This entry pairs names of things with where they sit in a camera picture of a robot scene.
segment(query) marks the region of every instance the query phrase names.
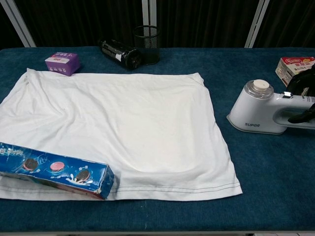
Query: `pink box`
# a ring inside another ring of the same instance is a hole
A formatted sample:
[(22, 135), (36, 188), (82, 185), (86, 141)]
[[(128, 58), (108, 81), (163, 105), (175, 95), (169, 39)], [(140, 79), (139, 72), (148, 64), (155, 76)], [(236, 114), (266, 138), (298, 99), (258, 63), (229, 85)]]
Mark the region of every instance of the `pink box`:
[(45, 60), (48, 70), (67, 76), (80, 68), (79, 57), (75, 53), (55, 53)]

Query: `black mesh pencil holder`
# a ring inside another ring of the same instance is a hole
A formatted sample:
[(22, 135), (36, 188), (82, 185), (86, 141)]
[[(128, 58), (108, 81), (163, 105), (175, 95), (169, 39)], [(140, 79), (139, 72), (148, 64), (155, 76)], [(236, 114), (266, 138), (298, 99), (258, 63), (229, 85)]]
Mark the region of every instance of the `black mesh pencil holder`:
[(155, 26), (138, 26), (133, 30), (135, 47), (142, 53), (145, 65), (159, 61), (159, 33)]

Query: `white t-shirt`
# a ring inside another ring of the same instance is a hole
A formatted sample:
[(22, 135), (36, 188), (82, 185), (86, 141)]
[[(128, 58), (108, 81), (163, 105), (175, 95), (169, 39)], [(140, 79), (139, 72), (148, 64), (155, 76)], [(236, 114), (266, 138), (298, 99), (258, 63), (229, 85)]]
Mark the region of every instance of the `white t-shirt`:
[[(198, 73), (67, 77), (27, 69), (0, 105), (0, 142), (109, 164), (109, 200), (242, 193)], [(8, 177), (0, 177), (0, 198), (87, 199)]]

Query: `black curtain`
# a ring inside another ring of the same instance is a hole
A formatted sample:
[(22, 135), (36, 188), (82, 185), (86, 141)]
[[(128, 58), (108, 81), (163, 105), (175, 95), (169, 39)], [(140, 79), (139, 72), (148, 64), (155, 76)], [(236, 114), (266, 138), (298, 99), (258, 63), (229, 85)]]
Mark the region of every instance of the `black curtain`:
[(244, 47), (258, 0), (157, 0), (162, 47)]
[(133, 45), (141, 0), (15, 0), (37, 47), (97, 45), (102, 37)]
[(0, 21), (1, 21), (1, 43), (0, 50), (4, 48), (18, 48), (23, 47), (17, 32), (10, 22), (2, 5), (0, 6)]
[(271, 0), (255, 47), (315, 47), (315, 1)]

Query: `blue tablecloth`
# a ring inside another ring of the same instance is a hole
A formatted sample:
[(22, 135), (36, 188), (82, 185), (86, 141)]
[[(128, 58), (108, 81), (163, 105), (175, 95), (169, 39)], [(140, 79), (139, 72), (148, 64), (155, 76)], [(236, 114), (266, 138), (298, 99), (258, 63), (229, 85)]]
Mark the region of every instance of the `blue tablecloth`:
[(285, 86), (275, 74), (280, 57), (315, 56), (315, 49), (161, 49), (159, 63), (134, 71), (106, 58), (97, 47), (5, 49), (0, 51), (0, 101), (27, 67), (47, 70), (44, 60), (57, 51), (77, 53), (82, 73), (199, 72), (244, 193), (200, 202), (0, 199), (0, 232), (315, 230), (315, 132), (290, 128), (282, 135), (245, 133), (226, 119), (247, 81), (264, 79), (282, 92)]

